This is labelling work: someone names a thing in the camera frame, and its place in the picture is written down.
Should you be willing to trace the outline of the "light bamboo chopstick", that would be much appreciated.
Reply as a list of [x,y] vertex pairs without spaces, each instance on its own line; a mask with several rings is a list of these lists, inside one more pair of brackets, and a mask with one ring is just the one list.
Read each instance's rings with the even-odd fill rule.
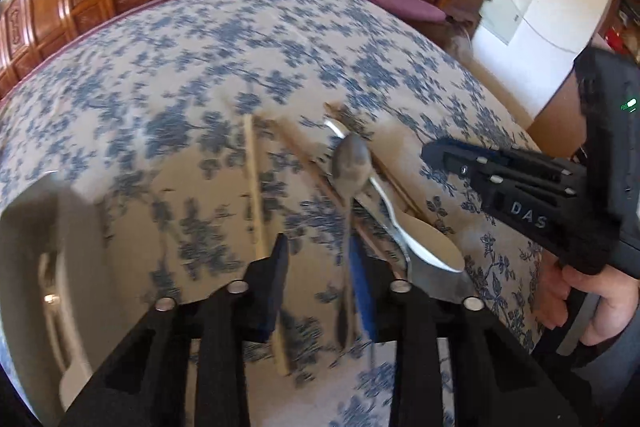
[[[256,138],[254,132],[254,117],[252,114],[243,116],[245,134],[246,170],[248,187],[250,188],[250,207],[252,207],[255,258],[267,257],[267,232],[262,213],[262,190],[260,189],[258,161],[256,153]],[[281,376],[291,374],[291,364],[286,354],[285,340],[280,317],[276,317],[276,326],[271,335],[271,349],[278,373]]]

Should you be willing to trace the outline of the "white ceramic spoon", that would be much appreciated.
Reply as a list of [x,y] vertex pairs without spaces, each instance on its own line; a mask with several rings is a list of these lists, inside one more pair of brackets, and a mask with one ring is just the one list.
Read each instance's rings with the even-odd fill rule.
[[341,138],[331,162],[336,191],[340,194],[346,191],[347,199],[351,200],[370,183],[384,202],[390,228],[405,241],[416,257],[438,269],[461,273],[464,270],[464,260],[459,248],[428,223],[398,209],[386,194],[380,177],[373,169],[366,141],[333,118],[326,117],[324,124]]

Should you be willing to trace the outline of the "grey metal tray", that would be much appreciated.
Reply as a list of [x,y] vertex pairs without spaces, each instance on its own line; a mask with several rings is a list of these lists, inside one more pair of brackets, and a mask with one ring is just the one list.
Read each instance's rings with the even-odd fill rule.
[[1,332],[6,373],[45,426],[126,332],[98,210],[55,172],[1,213]]

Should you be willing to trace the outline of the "wooden side table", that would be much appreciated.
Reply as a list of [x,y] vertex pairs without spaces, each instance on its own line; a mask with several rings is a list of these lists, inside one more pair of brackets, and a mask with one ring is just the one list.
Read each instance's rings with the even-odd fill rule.
[[490,0],[450,0],[446,6],[446,12],[473,32],[482,20],[480,10],[487,1]]

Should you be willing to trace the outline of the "blue floral tablecloth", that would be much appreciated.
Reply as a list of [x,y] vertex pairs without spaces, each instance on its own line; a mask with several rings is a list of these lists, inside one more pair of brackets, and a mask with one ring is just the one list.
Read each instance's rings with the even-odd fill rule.
[[333,117],[532,349],[538,248],[420,157],[446,136],[532,140],[463,65],[364,0],[168,0],[90,32],[2,103],[1,202],[52,173],[96,207],[108,279],[80,299],[128,324],[160,298],[206,298],[286,235],[276,341],[245,348],[253,424],[382,426],[395,347],[364,334],[338,343],[344,218],[306,168],[329,161]]

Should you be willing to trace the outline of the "stainless steel spoon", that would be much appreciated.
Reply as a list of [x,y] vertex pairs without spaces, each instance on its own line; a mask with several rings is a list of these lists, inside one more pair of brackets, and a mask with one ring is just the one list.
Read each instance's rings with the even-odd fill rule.
[[400,221],[397,228],[370,196],[360,194],[356,201],[393,237],[405,256],[402,274],[411,283],[450,303],[462,303],[465,298],[477,296],[469,274],[464,271],[461,251],[446,235],[399,210],[395,213]]

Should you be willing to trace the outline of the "white electrical panel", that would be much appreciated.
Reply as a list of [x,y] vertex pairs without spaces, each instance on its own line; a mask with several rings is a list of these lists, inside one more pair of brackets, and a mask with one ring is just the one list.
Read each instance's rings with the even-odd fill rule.
[[480,26],[509,44],[533,0],[486,0],[480,8]]

